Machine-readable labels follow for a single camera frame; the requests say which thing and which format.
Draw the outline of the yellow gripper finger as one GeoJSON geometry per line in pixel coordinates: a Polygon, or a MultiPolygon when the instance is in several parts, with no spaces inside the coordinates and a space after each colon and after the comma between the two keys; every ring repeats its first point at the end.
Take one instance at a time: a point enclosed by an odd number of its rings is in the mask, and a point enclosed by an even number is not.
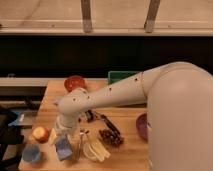
{"type": "Polygon", "coordinates": [[[55,143],[55,141],[57,140],[58,138],[58,135],[57,135],[57,132],[55,129],[52,129],[51,130],[51,133],[50,133],[50,136],[49,136],[49,140],[48,140],[48,143],[50,145],[53,145],[55,143]]]}

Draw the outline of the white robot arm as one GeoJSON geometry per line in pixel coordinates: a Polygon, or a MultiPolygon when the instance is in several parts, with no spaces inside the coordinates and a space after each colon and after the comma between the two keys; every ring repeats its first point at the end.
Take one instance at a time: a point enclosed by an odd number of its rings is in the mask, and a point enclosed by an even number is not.
{"type": "Polygon", "coordinates": [[[213,171],[213,75],[173,62],[58,102],[57,135],[72,134],[89,109],[146,104],[150,171],[213,171]]]}

